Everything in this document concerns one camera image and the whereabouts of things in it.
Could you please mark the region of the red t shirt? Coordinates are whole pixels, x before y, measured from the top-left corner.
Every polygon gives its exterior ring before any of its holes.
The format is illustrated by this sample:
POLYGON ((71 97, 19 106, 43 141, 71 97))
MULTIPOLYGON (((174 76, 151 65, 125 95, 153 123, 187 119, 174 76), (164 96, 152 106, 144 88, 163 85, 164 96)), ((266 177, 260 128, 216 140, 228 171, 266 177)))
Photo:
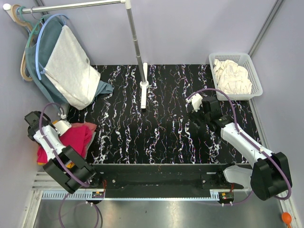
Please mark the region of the red t shirt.
POLYGON ((97 125, 94 123, 73 123, 60 140, 64 146, 72 146, 83 158, 86 157, 89 143, 94 138, 97 125))

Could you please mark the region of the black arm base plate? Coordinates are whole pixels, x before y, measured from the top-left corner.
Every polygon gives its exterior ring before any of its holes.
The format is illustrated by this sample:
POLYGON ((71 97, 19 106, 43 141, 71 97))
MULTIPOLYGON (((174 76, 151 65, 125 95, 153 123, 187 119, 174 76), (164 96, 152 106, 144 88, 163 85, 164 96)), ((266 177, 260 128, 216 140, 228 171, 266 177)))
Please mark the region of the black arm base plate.
POLYGON ((106 181, 105 198, 115 200, 211 199, 211 190, 241 190, 224 180, 221 164, 96 164, 106 181))

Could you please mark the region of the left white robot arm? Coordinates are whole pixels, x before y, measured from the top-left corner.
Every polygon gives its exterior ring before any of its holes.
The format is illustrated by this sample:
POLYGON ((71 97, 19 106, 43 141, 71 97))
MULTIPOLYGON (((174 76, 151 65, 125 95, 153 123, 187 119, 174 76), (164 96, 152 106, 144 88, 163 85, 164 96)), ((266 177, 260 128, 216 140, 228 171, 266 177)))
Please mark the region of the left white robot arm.
POLYGON ((28 124, 28 137, 46 152, 44 171, 68 193, 73 194, 80 187, 89 188, 89 181, 96 175, 95 169, 72 146, 65 146, 59 138, 72 125, 65 119, 53 124, 40 111, 30 112, 24 119, 28 124))

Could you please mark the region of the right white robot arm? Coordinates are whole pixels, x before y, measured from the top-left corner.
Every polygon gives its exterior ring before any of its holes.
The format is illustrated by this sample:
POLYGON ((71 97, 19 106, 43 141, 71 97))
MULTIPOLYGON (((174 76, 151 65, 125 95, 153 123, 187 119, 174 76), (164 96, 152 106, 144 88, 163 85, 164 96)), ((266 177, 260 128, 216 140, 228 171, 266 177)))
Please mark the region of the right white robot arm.
POLYGON ((215 97, 194 95, 186 101, 190 105, 189 118, 199 128, 207 127, 231 144, 251 165, 251 169, 228 165, 222 170, 224 179, 250 188, 261 200, 277 197, 286 191, 291 196, 292 180, 287 157, 274 153, 250 137, 236 123, 235 118, 224 115, 215 97))

